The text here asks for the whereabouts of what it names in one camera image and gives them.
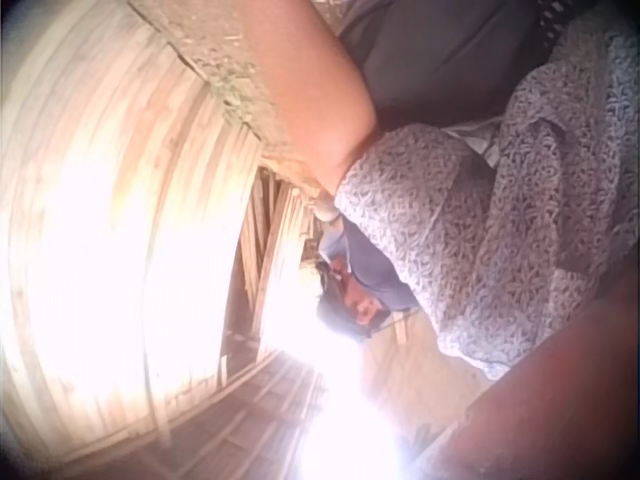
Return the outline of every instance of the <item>brown surface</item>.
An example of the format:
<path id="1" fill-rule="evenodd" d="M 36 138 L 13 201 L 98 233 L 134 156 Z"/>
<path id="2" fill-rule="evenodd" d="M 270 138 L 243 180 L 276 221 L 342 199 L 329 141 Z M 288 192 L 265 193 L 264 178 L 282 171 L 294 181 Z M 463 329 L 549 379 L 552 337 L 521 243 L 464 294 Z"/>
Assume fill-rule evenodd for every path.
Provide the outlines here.
<path id="1" fill-rule="evenodd" d="M 211 83 L 228 112 L 247 122 L 265 142 L 265 165 L 292 183 L 318 185 L 291 146 L 243 37 L 235 0 L 129 0 Z M 328 23 L 339 7 L 318 2 Z"/>
<path id="2" fill-rule="evenodd" d="M 393 327 L 370 340 L 363 382 L 369 397 L 411 439 L 423 424 L 433 432 L 444 429 L 491 384 L 480 370 L 440 353 L 422 313 L 407 322 L 406 344 L 397 344 Z"/>

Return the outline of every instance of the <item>bamboo wall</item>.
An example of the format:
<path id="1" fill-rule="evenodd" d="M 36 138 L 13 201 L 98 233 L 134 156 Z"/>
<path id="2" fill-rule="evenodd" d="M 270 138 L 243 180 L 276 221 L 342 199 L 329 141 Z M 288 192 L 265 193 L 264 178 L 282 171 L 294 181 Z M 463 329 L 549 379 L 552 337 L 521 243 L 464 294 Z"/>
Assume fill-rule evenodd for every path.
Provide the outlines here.
<path id="1" fill-rule="evenodd" d="M 283 185 L 269 232 L 253 317 L 253 333 L 261 339 L 258 359 L 277 344 L 278 336 L 299 322 L 294 295 L 300 278 L 300 259 L 311 213 L 309 199 L 299 189 Z"/>
<path id="2" fill-rule="evenodd" d="M 262 147 L 125 4 L 20 8 L 2 43 L 2 407 L 24 446 L 68 461 L 166 438 L 216 389 Z"/>

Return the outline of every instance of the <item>dark fabric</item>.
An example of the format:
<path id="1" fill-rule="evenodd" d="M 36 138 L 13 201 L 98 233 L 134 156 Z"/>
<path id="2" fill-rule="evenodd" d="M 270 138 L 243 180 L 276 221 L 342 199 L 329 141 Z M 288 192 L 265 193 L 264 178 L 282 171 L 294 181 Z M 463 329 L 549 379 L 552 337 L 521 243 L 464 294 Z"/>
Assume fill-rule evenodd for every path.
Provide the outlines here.
<path id="1" fill-rule="evenodd" d="M 536 0 L 356 0 L 340 39 L 384 129 L 501 114 L 544 63 Z"/>
<path id="2" fill-rule="evenodd" d="M 391 261 L 346 217 L 344 234 L 349 244 L 351 274 L 392 312 L 419 307 L 406 283 L 400 281 Z"/>

